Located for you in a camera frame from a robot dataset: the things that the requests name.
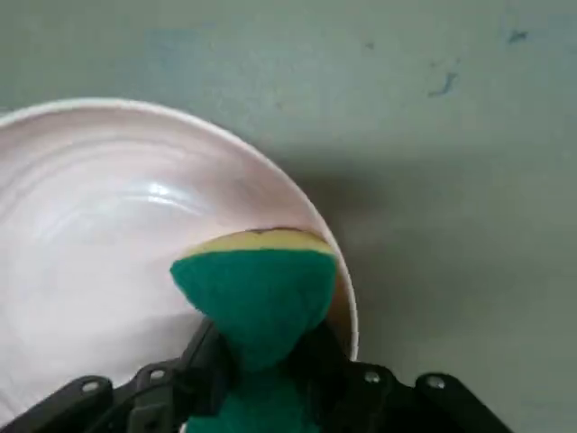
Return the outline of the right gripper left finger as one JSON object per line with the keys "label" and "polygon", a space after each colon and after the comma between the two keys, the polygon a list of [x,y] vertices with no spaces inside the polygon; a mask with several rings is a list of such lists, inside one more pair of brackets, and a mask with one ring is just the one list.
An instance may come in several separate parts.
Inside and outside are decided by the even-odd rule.
{"label": "right gripper left finger", "polygon": [[81,376],[1,427],[3,432],[179,432],[216,416],[236,367],[224,337],[204,318],[181,356],[147,364],[121,386]]}

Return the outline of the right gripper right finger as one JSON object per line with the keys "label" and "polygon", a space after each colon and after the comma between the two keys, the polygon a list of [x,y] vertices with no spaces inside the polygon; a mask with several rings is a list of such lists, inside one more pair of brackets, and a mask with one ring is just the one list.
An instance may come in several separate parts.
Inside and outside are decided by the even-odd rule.
{"label": "right gripper right finger", "polygon": [[511,431],[452,375],[425,373],[408,386],[384,366],[348,359],[326,322],[299,339],[288,365],[323,432]]}

